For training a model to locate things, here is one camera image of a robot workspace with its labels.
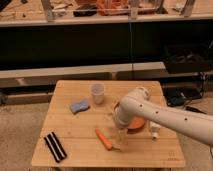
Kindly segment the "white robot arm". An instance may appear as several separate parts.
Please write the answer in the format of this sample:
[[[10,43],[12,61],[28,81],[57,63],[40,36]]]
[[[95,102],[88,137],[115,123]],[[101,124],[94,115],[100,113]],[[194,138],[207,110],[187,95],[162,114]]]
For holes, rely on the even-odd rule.
[[[127,128],[134,117],[140,117],[213,147],[213,116],[157,105],[150,101],[145,87],[136,87],[124,95],[113,117],[118,129]]]

